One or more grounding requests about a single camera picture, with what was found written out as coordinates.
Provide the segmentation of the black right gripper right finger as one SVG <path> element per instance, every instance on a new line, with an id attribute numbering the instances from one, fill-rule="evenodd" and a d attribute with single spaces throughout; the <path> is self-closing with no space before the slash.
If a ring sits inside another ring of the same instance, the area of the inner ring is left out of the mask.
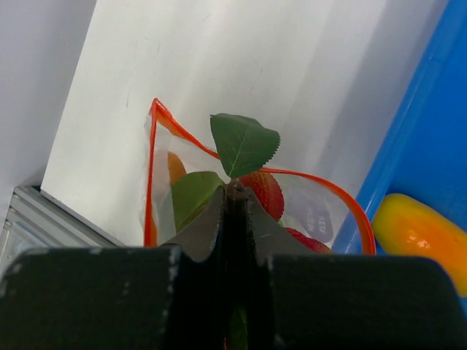
<path id="1" fill-rule="evenodd" d="M 448 275 L 422 257 L 317 254 L 247 192 L 251 349 L 464 349 Z"/>

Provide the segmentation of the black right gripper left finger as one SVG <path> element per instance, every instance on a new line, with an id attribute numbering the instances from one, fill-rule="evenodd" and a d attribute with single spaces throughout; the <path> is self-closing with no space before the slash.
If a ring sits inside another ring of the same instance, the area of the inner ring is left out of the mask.
<path id="1" fill-rule="evenodd" d="M 157 248 L 35 248 L 1 280 L 3 349 L 222 349 L 225 191 Z"/>

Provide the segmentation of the clear zip top bag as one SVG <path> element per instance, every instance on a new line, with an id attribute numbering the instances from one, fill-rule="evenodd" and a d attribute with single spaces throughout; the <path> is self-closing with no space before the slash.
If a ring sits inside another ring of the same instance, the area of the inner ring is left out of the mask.
<path id="1" fill-rule="evenodd" d="M 337 253 L 337 241 L 349 231 L 364 254 L 375 254 L 368 217 L 350 194 L 318 176 L 268 167 L 281 138 L 257 120 L 212 115 L 213 147 L 184 129 L 158 99 L 147 124 L 145 246 L 177 236 L 205 211 L 216 190 L 247 189 L 266 218 L 306 250 Z"/>

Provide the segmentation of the orange mango slice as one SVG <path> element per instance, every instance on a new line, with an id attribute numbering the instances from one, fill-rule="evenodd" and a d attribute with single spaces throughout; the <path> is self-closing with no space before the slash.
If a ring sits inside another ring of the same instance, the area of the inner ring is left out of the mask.
<path id="1" fill-rule="evenodd" d="M 466 296 L 466 232 L 429 206 L 400 193 L 386 195 L 373 220 L 376 240 L 388 254 L 427 257 Z"/>

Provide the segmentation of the red lychee bunch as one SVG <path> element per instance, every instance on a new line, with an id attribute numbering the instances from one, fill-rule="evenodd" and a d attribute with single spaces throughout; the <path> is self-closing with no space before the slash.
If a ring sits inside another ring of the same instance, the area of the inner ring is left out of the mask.
<path id="1" fill-rule="evenodd" d="M 209 118 L 225 178 L 214 171 L 171 185 L 182 330 L 173 349 L 320 349 L 326 336 L 309 298 L 312 257 L 329 248 L 280 220 L 285 199 L 263 166 L 280 136 L 257 120 Z"/>

